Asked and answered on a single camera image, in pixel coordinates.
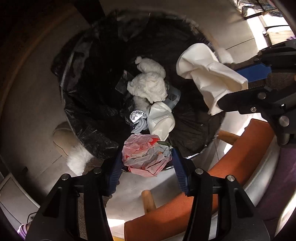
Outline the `cream paper bag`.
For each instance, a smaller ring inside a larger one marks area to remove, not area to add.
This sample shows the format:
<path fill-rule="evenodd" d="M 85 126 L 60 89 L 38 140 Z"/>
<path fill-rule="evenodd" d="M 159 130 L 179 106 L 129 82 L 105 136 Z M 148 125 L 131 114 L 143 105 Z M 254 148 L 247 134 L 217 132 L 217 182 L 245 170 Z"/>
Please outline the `cream paper bag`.
<path fill-rule="evenodd" d="M 225 95 L 248 89 L 248 80 L 220 63 L 211 49 L 202 43 L 191 45 L 177 60 L 177 75 L 196 84 L 208 106 L 208 114 L 222 111 L 218 101 Z"/>

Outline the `pink wrapper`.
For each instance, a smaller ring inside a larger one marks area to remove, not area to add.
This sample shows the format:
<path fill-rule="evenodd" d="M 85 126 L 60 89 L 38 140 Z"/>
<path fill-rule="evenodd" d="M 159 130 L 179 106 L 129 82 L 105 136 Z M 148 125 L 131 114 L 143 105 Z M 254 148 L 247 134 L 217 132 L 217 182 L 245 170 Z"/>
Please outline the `pink wrapper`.
<path fill-rule="evenodd" d="M 122 161 L 128 171 L 154 177 L 172 160 L 172 146 L 158 135 L 132 134 L 123 145 Z"/>

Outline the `white paper bag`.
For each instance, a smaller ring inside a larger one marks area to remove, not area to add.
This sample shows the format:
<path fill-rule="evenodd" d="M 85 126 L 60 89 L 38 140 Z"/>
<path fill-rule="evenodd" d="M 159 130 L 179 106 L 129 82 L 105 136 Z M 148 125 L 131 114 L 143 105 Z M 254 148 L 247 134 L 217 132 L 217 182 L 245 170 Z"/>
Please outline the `white paper bag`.
<path fill-rule="evenodd" d="M 163 102 L 155 102 L 150 108 L 147 125 L 151 135 L 157 135 L 161 141 L 165 141 L 175 127 L 171 108 Z"/>

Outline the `silver foil wrapper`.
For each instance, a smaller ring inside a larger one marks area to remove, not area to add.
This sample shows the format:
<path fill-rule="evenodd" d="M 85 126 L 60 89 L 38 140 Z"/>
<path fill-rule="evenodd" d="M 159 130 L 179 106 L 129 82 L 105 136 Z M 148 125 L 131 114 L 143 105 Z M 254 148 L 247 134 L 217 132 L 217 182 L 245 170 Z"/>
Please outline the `silver foil wrapper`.
<path fill-rule="evenodd" d="M 132 133 L 140 133 L 141 131 L 146 131 L 148 129 L 147 113 L 145 111 L 134 110 L 129 118 L 133 124 Z"/>

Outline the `grey striped wrapper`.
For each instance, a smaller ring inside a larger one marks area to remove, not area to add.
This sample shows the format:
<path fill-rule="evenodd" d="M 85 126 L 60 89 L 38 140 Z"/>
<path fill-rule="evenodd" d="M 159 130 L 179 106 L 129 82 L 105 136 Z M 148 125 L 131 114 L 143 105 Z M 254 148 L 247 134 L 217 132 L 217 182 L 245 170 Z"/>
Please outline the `grey striped wrapper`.
<path fill-rule="evenodd" d="M 167 94 L 166 99 L 162 102 L 163 107 L 167 111 L 172 111 L 181 98 L 181 91 L 170 85 L 167 88 Z"/>

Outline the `black lined trash bin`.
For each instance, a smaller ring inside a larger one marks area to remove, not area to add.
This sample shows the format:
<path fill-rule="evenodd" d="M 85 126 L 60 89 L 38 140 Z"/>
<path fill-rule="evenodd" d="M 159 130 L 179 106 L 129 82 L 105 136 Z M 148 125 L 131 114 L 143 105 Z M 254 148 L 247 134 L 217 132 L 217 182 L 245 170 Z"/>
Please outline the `black lined trash bin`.
<path fill-rule="evenodd" d="M 193 80 L 177 74 L 193 44 L 211 47 L 194 21 L 148 11 L 112 11 L 72 37 L 51 71 L 82 146 L 104 161 L 129 137 L 157 135 L 184 157 L 202 152 L 225 114 L 210 115 Z"/>

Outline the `left fuzzy slipper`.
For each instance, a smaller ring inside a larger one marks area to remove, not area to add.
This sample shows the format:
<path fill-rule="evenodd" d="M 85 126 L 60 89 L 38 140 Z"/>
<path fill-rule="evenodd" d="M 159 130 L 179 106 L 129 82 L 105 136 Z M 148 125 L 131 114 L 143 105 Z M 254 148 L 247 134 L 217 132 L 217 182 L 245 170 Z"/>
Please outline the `left fuzzy slipper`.
<path fill-rule="evenodd" d="M 77 176 L 82 175 L 93 155 L 82 146 L 69 123 L 63 122 L 55 128 L 53 131 L 53 144 L 66 159 L 69 169 Z"/>

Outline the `fuzzy slipper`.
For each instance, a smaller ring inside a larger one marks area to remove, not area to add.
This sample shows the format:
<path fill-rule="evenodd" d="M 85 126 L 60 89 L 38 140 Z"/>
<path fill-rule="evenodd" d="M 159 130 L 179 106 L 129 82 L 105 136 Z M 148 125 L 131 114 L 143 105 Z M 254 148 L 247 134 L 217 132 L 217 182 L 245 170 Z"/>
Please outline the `fuzzy slipper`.
<path fill-rule="evenodd" d="M 207 39 L 211 42 L 215 53 L 222 64 L 232 64 L 234 63 L 231 54 L 224 48 L 220 47 L 218 42 L 211 34 L 207 34 Z"/>
<path fill-rule="evenodd" d="M 53 144 L 66 159 L 69 169 L 77 176 L 82 175 L 93 155 L 82 146 L 69 123 L 63 122 L 55 128 L 53 131 Z"/>

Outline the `right fuzzy slipper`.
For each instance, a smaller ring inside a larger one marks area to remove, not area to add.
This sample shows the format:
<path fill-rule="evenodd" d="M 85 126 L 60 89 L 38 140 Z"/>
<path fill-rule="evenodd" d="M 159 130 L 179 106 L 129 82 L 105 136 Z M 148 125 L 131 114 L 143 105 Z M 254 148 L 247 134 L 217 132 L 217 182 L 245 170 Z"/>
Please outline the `right fuzzy slipper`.
<path fill-rule="evenodd" d="M 224 48 L 220 47 L 218 42 L 211 34 L 207 34 L 207 39 L 211 42 L 215 53 L 222 64 L 232 64 L 234 63 L 231 54 Z"/>

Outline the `orange wooden chair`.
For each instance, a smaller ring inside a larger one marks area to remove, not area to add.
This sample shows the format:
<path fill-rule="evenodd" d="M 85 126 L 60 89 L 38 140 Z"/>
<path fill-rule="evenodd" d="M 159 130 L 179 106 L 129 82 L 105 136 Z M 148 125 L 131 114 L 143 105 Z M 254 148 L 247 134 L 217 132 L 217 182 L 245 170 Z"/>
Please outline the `orange wooden chair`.
<path fill-rule="evenodd" d="M 239 184 L 246 184 L 273 138 L 273 129 L 267 122 L 252 119 L 233 147 L 209 172 L 191 174 L 191 182 L 195 184 L 193 197 L 182 193 L 156 210 L 127 221 L 125 240 L 165 240 L 179 235 L 187 229 L 194 209 L 205 218 L 203 223 L 209 225 L 210 215 L 218 210 L 218 199 L 213 197 L 210 178 L 232 175 Z"/>

